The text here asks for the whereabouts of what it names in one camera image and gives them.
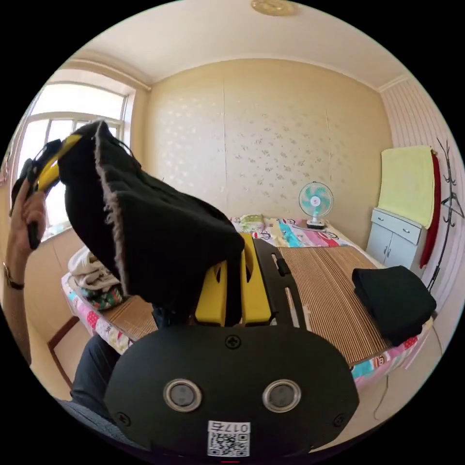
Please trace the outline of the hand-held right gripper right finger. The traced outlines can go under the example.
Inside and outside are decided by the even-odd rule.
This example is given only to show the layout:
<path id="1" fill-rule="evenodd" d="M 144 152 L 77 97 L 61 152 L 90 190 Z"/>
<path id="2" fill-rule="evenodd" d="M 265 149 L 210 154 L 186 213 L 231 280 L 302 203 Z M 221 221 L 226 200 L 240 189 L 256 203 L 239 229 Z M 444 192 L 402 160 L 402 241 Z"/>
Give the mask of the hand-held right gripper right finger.
<path id="1" fill-rule="evenodd" d="M 240 235 L 244 240 L 240 268 L 242 324 L 267 325 L 271 319 L 271 309 L 253 237 L 245 233 Z"/>

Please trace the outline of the person's left hand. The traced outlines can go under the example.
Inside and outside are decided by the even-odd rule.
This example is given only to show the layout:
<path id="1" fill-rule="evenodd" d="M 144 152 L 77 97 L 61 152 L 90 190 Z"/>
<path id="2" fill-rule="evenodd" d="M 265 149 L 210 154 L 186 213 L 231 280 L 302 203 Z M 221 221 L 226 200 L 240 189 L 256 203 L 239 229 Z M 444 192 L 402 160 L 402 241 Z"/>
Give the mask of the person's left hand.
<path id="1" fill-rule="evenodd" d="M 25 179 L 21 185 L 10 217 L 10 230 L 6 248 L 5 264 L 13 282 L 23 285 L 27 261 L 33 251 L 29 242 L 28 226 L 36 224 L 38 239 L 46 228 L 45 196 L 42 192 L 28 195 L 30 183 Z"/>

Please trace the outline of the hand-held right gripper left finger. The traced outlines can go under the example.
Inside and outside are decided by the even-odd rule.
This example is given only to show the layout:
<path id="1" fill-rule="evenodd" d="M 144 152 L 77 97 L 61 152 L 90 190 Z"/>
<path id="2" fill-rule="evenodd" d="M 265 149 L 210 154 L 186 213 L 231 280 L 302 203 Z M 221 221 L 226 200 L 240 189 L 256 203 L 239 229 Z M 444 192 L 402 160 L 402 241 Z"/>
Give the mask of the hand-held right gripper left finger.
<path id="1" fill-rule="evenodd" d="M 207 270 L 195 319 L 201 325 L 223 325 L 227 307 L 227 262 L 223 261 Z"/>

